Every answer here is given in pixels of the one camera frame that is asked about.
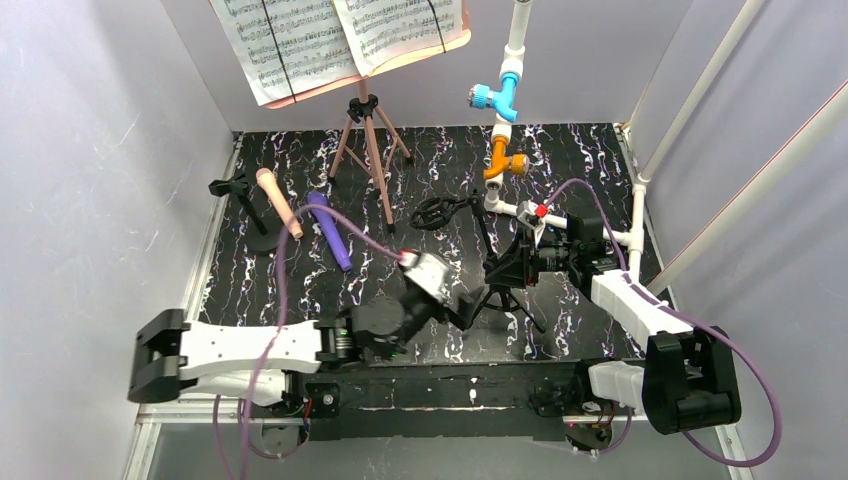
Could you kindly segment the black tripod mic stand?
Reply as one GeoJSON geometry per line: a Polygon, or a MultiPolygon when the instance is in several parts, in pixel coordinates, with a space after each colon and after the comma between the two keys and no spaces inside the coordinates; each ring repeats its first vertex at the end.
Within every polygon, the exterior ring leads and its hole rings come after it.
{"type": "MultiPolygon", "coordinates": [[[[483,206],[483,199],[478,192],[473,192],[470,196],[465,198],[434,197],[426,199],[420,202],[413,212],[410,219],[410,226],[416,230],[435,231],[446,226],[451,221],[452,217],[464,208],[469,208],[471,210],[477,225],[477,238],[482,241],[483,246],[485,247],[483,263],[488,255],[494,254],[500,256],[502,253],[499,254],[495,251],[493,242],[490,238],[487,223],[484,219],[485,209],[483,206]]],[[[538,248],[533,244],[531,232],[528,228],[521,227],[516,231],[514,238],[515,237],[524,237],[532,243],[532,272],[535,274],[537,285],[540,273],[535,273],[533,271],[533,259],[535,251],[538,248]]],[[[546,332],[546,328],[535,319],[533,314],[531,314],[529,310],[519,302],[518,298],[513,293],[515,289],[519,288],[489,285],[485,282],[482,287],[485,287],[486,290],[483,293],[480,304],[477,306],[474,320],[484,309],[503,313],[514,313],[516,311],[520,311],[527,316],[539,333],[544,334],[546,332]]]]}

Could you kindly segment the purple microphone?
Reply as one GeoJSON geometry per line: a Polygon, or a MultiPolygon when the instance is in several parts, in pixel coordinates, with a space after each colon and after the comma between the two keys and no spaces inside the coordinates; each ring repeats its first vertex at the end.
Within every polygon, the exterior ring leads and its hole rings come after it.
{"type": "MultiPolygon", "coordinates": [[[[306,198],[310,205],[329,207],[327,198],[317,191],[308,193],[306,198]]],[[[347,247],[336,227],[334,217],[321,209],[311,209],[310,213],[317,221],[341,271],[350,271],[352,269],[352,262],[347,247]]]]}

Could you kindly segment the black round-base mic stand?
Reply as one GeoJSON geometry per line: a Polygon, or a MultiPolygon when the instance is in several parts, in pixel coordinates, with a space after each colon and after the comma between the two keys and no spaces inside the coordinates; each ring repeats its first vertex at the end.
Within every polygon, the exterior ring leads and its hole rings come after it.
{"type": "Polygon", "coordinates": [[[246,212],[249,221],[245,243],[249,251],[258,255],[269,255],[276,251],[283,223],[276,216],[261,216],[257,212],[249,198],[250,185],[244,173],[235,174],[225,180],[213,180],[208,189],[210,194],[216,197],[234,195],[246,212]]]}

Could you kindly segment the pink microphone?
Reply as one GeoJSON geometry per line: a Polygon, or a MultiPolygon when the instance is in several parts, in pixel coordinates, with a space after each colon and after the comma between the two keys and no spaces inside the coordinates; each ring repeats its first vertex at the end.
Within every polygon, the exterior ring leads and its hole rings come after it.
{"type": "Polygon", "coordinates": [[[270,204],[276,210],[291,236],[294,239],[300,239],[304,234],[302,226],[282,193],[275,174],[268,168],[260,168],[256,172],[256,181],[265,192],[270,204]]]}

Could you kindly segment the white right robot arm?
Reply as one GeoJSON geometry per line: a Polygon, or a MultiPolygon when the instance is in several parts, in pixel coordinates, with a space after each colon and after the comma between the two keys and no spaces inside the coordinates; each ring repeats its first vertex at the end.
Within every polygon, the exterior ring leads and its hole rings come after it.
{"type": "Polygon", "coordinates": [[[484,264],[487,284],[525,289],[543,273],[564,273],[607,312],[644,353],[643,364],[581,362],[565,397],[573,403],[615,401],[646,414],[664,435],[737,422],[742,413],[732,351],[717,332],[672,315],[607,252],[601,217],[569,216],[564,233],[538,240],[523,226],[500,256],[484,264]]]}

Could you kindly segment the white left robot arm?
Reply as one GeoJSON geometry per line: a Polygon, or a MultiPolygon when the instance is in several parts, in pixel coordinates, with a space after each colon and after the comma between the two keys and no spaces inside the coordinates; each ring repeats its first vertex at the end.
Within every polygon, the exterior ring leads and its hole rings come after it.
{"type": "Polygon", "coordinates": [[[182,309],[161,311],[135,335],[127,398],[156,404],[206,393],[271,406],[294,393],[294,374],[370,365],[407,352],[431,320],[465,330],[483,294],[458,292],[458,305],[410,286],[336,316],[283,327],[228,327],[189,321],[182,309]]]}

